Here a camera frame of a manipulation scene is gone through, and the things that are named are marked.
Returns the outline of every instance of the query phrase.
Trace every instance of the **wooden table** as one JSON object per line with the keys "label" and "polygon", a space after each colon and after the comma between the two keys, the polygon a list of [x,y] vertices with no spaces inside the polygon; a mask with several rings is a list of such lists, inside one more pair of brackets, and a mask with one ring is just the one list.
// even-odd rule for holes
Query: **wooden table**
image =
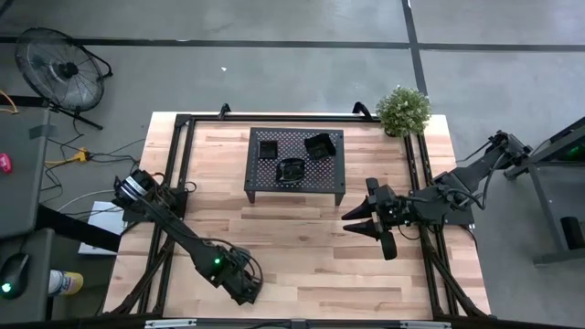
{"label": "wooden table", "polygon": [[[175,116],[175,112],[153,114],[142,169],[164,172]],[[282,193],[258,193],[256,203],[250,204],[243,185],[252,126],[343,129],[346,196],[341,206],[334,207],[327,195]],[[433,115],[425,135],[432,172],[437,175],[454,168],[445,116]],[[182,144],[178,150],[177,159],[181,159]],[[214,289],[201,278],[186,252],[177,247],[165,316],[431,319],[420,242],[405,239],[395,230],[399,255],[385,261],[379,242],[343,231],[345,224],[354,221],[340,219],[363,201],[368,177],[389,184],[399,194],[408,193],[405,152],[402,139],[387,137],[374,123],[198,122],[187,174],[187,181],[196,182],[198,189],[189,197],[185,221],[202,237],[226,239],[249,249],[263,268],[265,283],[256,303],[237,306],[223,289]],[[424,186],[422,177],[420,185]],[[402,231],[418,236],[415,228]],[[152,232],[153,224],[142,223],[123,237],[105,311],[117,306],[144,272]],[[444,235],[454,277],[489,313],[472,238],[459,227],[445,227]],[[446,310],[444,285],[442,280],[437,282]],[[150,306],[156,293],[153,289]]]}

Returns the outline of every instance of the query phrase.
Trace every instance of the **electric fan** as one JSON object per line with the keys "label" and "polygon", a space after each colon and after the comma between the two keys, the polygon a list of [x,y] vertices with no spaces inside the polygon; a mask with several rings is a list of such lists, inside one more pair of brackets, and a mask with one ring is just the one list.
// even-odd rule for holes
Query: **electric fan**
{"label": "electric fan", "polygon": [[[28,86],[58,111],[102,129],[80,116],[95,108],[104,93],[112,67],[72,37],[53,29],[33,27],[16,42],[16,64]],[[103,75],[97,59],[107,66]]]}

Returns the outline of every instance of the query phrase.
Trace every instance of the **gray floor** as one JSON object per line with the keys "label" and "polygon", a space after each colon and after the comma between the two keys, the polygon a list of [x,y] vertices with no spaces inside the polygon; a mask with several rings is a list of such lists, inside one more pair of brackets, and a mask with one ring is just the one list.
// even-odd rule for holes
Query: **gray floor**
{"label": "gray floor", "polygon": [[[578,0],[411,0],[420,42],[579,44],[585,3]],[[407,41],[397,0],[19,0],[0,18],[0,34],[53,27],[77,37],[177,39]],[[0,89],[33,95],[0,45]],[[374,108],[397,84],[416,86],[410,52],[383,49],[91,47],[109,60],[100,106],[88,113],[105,126],[74,145],[109,151],[144,138],[152,111],[349,111]],[[433,112],[446,114],[453,146],[463,158],[502,129],[536,146],[585,111],[585,53],[423,51]],[[59,140],[73,137],[71,122],[53,116]],[[140,156],[141,145],[125,151]],[[50,158],[59,149],[50,146]],[[79,164],[56,170],[59,207],[81,194],[108,189],[131,164]],[[493,313],[504,319],[585,325],[585,264],[535,268],[532,258],[553,250],[545,218],[528,177],[514,183],[497,175],[488,209],[475,211],[476,235]],[[100,196],[93,200],[107,200]],[[86,210],[92,200],[71,211]],[[59,240],[54,266],[81,271],[86,288],[59,300],[59,316],[88,315],[105,293],[111,259],[76,256]]]}

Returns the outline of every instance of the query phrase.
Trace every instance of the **perforated metal platform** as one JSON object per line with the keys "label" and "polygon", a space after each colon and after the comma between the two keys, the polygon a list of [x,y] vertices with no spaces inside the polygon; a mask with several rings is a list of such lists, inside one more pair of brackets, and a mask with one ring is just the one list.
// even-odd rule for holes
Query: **perforated metal platform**
{"label": "perforated metal platform", "polygon": [[[304,140],[319,133],[329,134],[336,154],[316,161],[309,157],[304,147]],[[278,157],[259,159],[260,141],[277,141]],[[299,158],[305,161],[305,173],[301,182],[288,185],[276,181],[276,165],[286,158]],[[251,128],[244,190],[246,192],[330,193],[343,196],[346,192],[344,132],[326,129]]]}

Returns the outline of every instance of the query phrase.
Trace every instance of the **green plant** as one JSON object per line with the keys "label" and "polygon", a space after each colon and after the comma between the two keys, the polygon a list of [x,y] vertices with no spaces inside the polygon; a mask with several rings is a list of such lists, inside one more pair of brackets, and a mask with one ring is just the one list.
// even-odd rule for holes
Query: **green plant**
{"label": "green plant", "polygon": [[422,133],[431,117],[431,102],[418,90],[398,86],[376,105],[382,127],[390,136]]}

